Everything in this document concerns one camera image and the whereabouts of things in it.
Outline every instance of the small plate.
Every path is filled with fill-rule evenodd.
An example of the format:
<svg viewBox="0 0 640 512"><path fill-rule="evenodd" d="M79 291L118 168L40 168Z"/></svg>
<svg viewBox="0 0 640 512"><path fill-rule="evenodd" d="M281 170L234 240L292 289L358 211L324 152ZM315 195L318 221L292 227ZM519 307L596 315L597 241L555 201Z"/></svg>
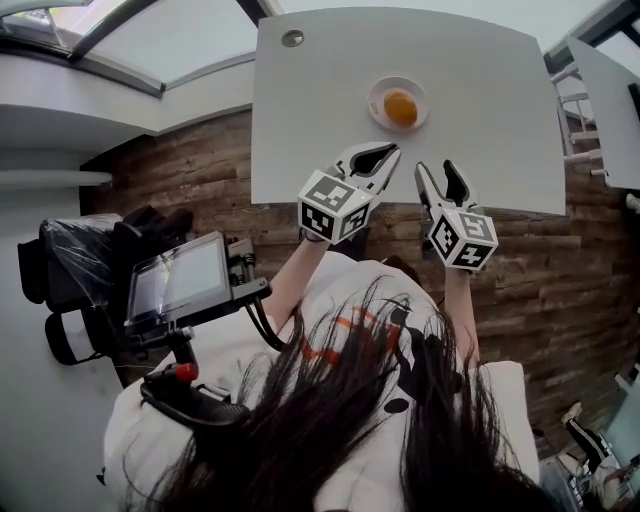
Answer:
<svg viewBox="0 0 640 512"><path fill-rule="evenodd" d="M409 128L402 128L396 125L384 111L384 98L390 92L396 91L410 96L418 108L418 119ZM397 132L411 132L420 128L429 114L427 95L422 87L413 80L401 76L388 76L378 80L371 88L369 96L367 96L367 105L369 106L369 112L381 126Z"/></svg>

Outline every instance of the long dark hair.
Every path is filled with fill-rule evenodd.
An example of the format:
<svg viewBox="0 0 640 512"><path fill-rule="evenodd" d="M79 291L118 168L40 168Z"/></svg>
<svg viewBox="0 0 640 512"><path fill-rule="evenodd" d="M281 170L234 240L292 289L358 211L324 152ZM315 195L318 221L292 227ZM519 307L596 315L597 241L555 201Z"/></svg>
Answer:
<svg viewBox="0 0 640 512"><path fill-rule="evenodd" d="M398 366L390 325L397 325L398 310L409 310L409 300L374 299L376 285L359 307L347 301L308 334L296 314L288 348L271 366L250 419L220 439L196 433L141 508L312 512L325 482L380 425L377 412ZM336 318L344 317L351 321L342 343ZM516 503L553 510L542 490L498 460L501 436L490 394L482 379L473 379L469 361L459 371L449 322L438 315L437 323L437 347L433 332L422 343L412 335L414 364L425 371L404 440L405 509L456 510L484 502L491 510ZM317 341L311 348L307 340L318 337L322 348ZM240 402L255 381L252 373L245 375Z"/></svg>

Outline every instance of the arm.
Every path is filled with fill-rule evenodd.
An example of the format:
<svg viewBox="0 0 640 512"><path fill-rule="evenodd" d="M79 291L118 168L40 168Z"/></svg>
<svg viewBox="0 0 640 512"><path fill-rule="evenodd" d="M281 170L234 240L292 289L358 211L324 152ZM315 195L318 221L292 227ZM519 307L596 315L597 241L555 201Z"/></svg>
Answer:
<svg viewBox="0 0 640 512"><path fill-rule="evenodd" d="M635 473L637 469L638 467L634 466L633 464L629 464L628 466L625 466L621 469L617 469L604 479L603 484L606 484L610 480L615 480L616 478L619 478L620 480L627 479L628 477L633 475L633 473Z"/></svg>
<svg viewBox="0 0 640 512"><path fill-rule="evenodd" d="M300 303L311 276L328 248L329 242L303 240L271 280L272 293L262 301L262 305L265 313L275 321L276 333L280 332Z"/></svg>
<svg viewBox="0 0 640 512"><path fill-rule="evenodd" d="M458 354L463 360L470 356L470 366L480 359L476 321L471 303L471 276L465 270L447 268L444 284L444 310L451 318Z"/></svg>

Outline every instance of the screen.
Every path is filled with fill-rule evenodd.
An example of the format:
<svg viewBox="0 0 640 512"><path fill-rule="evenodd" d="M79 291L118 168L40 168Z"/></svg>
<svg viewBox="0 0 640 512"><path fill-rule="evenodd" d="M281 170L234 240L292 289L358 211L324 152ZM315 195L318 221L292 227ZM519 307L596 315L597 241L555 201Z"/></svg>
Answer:
<svg viewBox="0 0 640 512"><path fill-rule="evenodd" d="M134 277L129 318L151 311L162 314L180 302L215 292L225 285L223 257L222 239L159 256Z"/></svg>

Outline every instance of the white shirt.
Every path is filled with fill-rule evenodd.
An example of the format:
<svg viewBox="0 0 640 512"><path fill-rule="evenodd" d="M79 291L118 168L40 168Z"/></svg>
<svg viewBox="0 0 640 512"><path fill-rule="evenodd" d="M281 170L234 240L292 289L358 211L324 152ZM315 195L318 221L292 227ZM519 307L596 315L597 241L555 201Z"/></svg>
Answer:
<svg viewBox="0 0 640 512"><path fill-rule="evenodd" d="M605 483L606 478L617 470L615 458L613 455L609 455L598 465L593 474L593 483L596 486L602 508L605 510L611 510L620 499L620 479L612 478Z"/></svg>
<svg viewBox="0 0 640 512"><path fill-rule="evenodd" d="M436 306L429 295L400 270L374 261L356 263L337 253L327 253L305 290L300 311L307 332L328 311L348 301L358 306L369 285L382 277L374 296L385 301L401 294L410 297L406 326L437 334ZM293 319L284 326L280 338L288 339ZM235 400L242 376L256 355L275 358L277 353L260 337L246 311L214 320L195 328L193 350L200 367L195 384L208 383L230 391ZM413 363L408 331L403 330L400 346L409 363ZM163 368L173 358L168 357ZM390 395L387 402L412 399L399 386L400 370L387 380ZM507 464L518 467L535 482L539 480L538 457L527 418L522 366L514 362L489 363L477 370L490 388L500 414L500 429L516 458L502 449ZM104 440L105 481L109 489L124 500L131 492L128 480L141 493L148 495L163 472L178 460L191 437L191 431L142 403L138 381L126 388L116 400ZM247 406L258 399L261 383L254 386ZM326 482L316 497L317 510L349 509L358 511L402 510L400 463L405 426L409 410L379 414L385 419L375 433Z"/></svg>

